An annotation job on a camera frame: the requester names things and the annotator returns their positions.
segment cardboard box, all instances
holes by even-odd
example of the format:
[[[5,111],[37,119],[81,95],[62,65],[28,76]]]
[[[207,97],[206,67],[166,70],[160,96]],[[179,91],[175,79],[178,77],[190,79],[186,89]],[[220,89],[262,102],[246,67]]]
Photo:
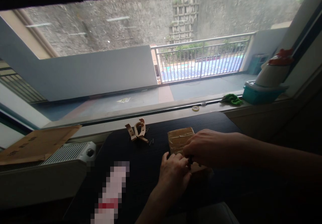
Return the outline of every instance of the cardboard box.
[[[0,165],[45,161],[81,127],[35,130],[0,152]]]

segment wooden parts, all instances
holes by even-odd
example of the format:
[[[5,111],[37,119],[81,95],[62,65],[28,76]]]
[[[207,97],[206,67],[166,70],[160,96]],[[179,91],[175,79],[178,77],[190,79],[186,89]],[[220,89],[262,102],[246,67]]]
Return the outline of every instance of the wooden parts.
[[[136,137],[136,135],[134,134],[134,132],[133,132],[133,130],[132,130],[132,127],[131,127],[131,125],[130,125],[130,124],[126,124],[126,125],[125,125],[125,127],[126,127],[126,129],[127,129],[128,133],[130,134],[131,141],[132,141],[132,142],[133,142],[133,141],[135,141],[135,140],[137,139],[137,137]]]
[[[189,138],[191,138],[194,134],[195,133],[191,127],[168,132],[168,140],[171,154],[181,153],[183,155],[183,147],[187,144]],[[195,173],[204,169],[207,169],[207,167],[203,165],[200,166],[198,163],[193,162],[191,164],[190,172]]]
[[[139,126],[141,126],[141,132],[140,133],[138,133],[138,127]],[[126,127],[128,133],[131,136],[131,141],[132,142],[135,141],[137,138],[139,138],[140,140],[142,140],[142,141],[144,141],[146,143],[149,143],[149,141],[146,138],[144,138],[144,135],[145,135],[146,131],[145,131],[145,122],[144,122],[143,118],[141,118],[140,121],[134,125],[134,132],[133,132],[132,127],[131,127],[130,124],[126,124],[125,127]]]
[[[145,131],[145,122],[144,122],[143,118],[141,118],[139,120],[141,122],[141,132],[139,134],[139,137],[143,137],[145,135],[145,133],[146,133],[146,131]]]

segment balcony railing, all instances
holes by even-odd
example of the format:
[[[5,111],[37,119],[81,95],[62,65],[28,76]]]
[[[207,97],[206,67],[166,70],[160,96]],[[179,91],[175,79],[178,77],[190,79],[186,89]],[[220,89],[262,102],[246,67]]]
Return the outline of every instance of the balcony railing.
[[[255,33],[151,47],[161,83],[238,72]]]
[[[0,82],[27,103],[47,101],[12,68],[0,68]]]

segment blue court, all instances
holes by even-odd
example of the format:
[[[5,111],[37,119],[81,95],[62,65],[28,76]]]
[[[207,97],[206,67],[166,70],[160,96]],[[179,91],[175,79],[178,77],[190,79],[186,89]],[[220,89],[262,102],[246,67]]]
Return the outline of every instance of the blue court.
[[[185,79],[193,79],[218,75],[229,72],[236,72],[242,64],[243,56],[226,57],[223,59],[215,59],[210,61],[189,62],[184,65],[176,65],[163,67],[161,71],[162,82],[171,82]]]

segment bottle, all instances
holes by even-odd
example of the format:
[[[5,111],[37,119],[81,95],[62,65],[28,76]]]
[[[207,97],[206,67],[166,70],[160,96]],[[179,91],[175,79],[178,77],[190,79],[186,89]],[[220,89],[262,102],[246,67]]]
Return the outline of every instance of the bottle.
[[[281,49],[278,54],[262,65],[262,71],[256,78],[256,85],[263,87],[278,87],[288,74],[293,49]]]

